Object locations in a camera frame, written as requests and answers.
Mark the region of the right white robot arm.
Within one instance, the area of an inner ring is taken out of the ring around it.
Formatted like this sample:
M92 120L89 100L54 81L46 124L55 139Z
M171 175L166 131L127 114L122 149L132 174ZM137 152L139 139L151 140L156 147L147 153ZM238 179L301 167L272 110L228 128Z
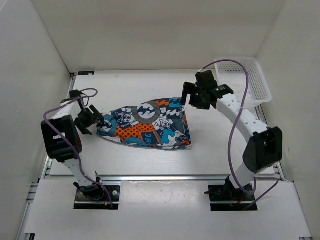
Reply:
M201 110L211 107L222 113L233 124L231 134L238 130L247 145L242 155L243 163L231 169L225 180L224 193L230 200L238 199L258 174L283 158L283 133L279 127L269 127L244 109L234 91L226 84L218 85L210 70L197 72L196 83L185 82L181 105L189 104Z

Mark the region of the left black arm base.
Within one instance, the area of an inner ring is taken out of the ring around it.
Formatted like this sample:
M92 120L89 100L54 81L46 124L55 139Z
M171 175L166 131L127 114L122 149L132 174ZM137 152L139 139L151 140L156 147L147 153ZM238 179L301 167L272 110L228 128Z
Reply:
M118 210L120 204L121 186L105 185L108 193L101 187L84 194L78 187L76 190L73 208L75 210Z

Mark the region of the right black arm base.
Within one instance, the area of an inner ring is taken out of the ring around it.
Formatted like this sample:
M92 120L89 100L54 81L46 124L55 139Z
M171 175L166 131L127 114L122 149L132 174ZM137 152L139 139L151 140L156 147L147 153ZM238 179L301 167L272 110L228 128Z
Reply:
M256 198L237 189L234 195L227 193L224 185L209 185L204 193L209 195L211 212L257 211Z

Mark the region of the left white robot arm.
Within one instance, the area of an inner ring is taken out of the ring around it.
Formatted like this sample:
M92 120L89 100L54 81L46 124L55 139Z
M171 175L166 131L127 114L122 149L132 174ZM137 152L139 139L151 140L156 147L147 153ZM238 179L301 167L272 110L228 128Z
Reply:
M91 135L91 126L104 123L104 117L84 102L98 94L95 88L72 90L60 106L43 114L41 131L47 155L63 164L76 179L75 187L85 196L100 201L107 196L98 173L81 159L83 150L80 135Z

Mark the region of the colourful patterned shorts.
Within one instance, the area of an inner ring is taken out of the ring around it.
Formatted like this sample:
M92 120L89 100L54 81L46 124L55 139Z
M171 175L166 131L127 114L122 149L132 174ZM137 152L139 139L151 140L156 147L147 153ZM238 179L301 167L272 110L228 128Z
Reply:
M96 134L137 148L187 150L192 147L185 108L179 97L153 99L103 115Z

